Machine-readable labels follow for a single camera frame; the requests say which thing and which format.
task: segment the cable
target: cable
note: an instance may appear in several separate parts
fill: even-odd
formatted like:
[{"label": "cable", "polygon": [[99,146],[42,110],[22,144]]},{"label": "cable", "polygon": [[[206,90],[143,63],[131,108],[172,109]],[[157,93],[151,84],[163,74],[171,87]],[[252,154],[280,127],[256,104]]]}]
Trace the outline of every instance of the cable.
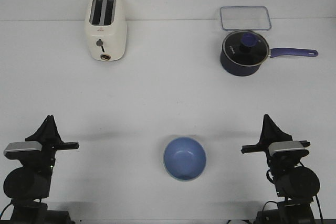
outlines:
[{"label": "cable", "polygon": [[3,210],[2,210],[2,212],[1,212],[1,214],[0,214],[0,220],[1,220],[1,217],[2,217],[2,215],[4,214],[4,212],[6,211],[6,209],[11,205],[12,203],[9,203]]},{"label": "cable", "polygon": [[320,202],[319,202],[319,197],[317,197],[317,194],[315,195],[315,198],[316,198],[317,206],[319,208],[319,213],[320,213],[320,218],[321,218],[321,224],[324,224],[324,222],[323,222],[323,216],[322,216],[322,210],[321,210],[321,206],[320,206]]},{"label": "cable", "polygon": [[315,195],[315,199],[316,199],[317,207],[319,208],[319,214],[320,214],[321,224],[324,224],[324,222],[323,222],[323,216],[322,216],[322,210],[321,210],[321,205],[320,205],[319,197],[317,196],[317,194]]},{"label": "cable", "polygon": [[270,169],[267,170],[267,172],[266,172],[266,178],[268,179],[268,181],[270,181],[272,184],[274,184],[273,179],[272,179],[271,176],[269,175],[270,171],[271,171]]},{"label": "cable", "polygon": [[252,224],[249,220],[241,220],[247,224]]},{"label": "cable", "polygon": [[273,201],[273,200],[270,200],[268,202],[266,202],[263,206],[263,209],[261,210],[261,221],[264,223],[264,210],[265,210],[265,207],[268,203],[275,203],[275,204],[278,204],[277,202]]}]

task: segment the saucepan handle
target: saucepan handle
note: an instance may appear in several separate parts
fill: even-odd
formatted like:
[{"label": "saucepan handle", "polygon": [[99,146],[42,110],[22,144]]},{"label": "saucepan handle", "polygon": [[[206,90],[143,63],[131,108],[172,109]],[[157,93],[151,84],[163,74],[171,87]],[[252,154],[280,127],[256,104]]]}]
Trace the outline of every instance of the saucepan handle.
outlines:
[{"label": "saucepan handle", "polygon": [[280,55],[316,57],[317,55],[319,55],[319,53],[316,50],[312,50],[312,49],[299,49],[299,48],[288,48],[288,47],[280,47],[280,48],[271,49],[271,56],[270,56],[271,58],[274,58]]}]

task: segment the white table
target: white table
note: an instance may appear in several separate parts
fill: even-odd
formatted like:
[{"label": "white table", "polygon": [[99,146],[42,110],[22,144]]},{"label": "white table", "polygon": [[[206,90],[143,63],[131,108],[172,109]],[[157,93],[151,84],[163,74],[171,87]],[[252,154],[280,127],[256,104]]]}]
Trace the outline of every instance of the white table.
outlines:
[{"label": "white table", "polygon": [[[294,140],[309,140],[303,163],[321,181],[325,218],[335,218],[336,19],[275,19],[271,47],[316,49],[319,56],[278,57],[249,77],[219,62],[218,20],[128,21],[125,56],[93,60],[83,21],[0,22],[0,150],[33,134],[48,114],[64,142],[49,209],[73,219],[254,218],[277,198],[256,144],[263,115]],[[190,136],[207,165],[191,182],[165,171],[165,146]],[[1,158],[1,183],[18,162]],[[0,205],[9,199],[0,190]],[[315,217],[317,207],[312,205]]]}]

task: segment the rectangular container lid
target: rectangular container lid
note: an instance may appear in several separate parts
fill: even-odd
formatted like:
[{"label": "rectangular container lid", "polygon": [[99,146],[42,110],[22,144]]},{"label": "rectangular container lid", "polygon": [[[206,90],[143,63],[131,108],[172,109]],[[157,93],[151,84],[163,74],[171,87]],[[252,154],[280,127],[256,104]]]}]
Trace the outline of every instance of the rectangular container lid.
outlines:
[{"label": "rectangular container lid", "polygon": [[220,8],[222,29],[270,30],[268,10],[264,6],[223,6]]}]

